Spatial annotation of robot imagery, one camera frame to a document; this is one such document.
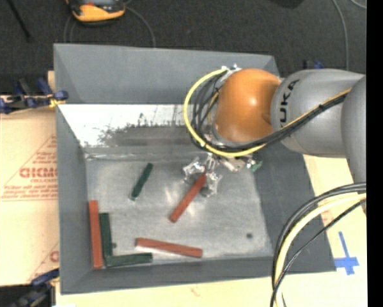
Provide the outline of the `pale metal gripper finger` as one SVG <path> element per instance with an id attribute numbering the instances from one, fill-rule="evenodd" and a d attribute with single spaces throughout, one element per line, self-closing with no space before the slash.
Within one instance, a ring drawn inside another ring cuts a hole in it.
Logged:
<path id="1" fill-rule="evenodd" d="M 211 197 L 217 194 L 218 186 L 223 176 L 216 171 L 207 171 L 205 175 L 206 184 L 204 186 L 204 196 Z"/>
<path id="2" fill-rule="evenodd" d="M 194 158 L 188 165 L 183 167 L 184 181 L 193 184 L 202 175 L 207 173 L 207 160 L 199 157 Z"/>

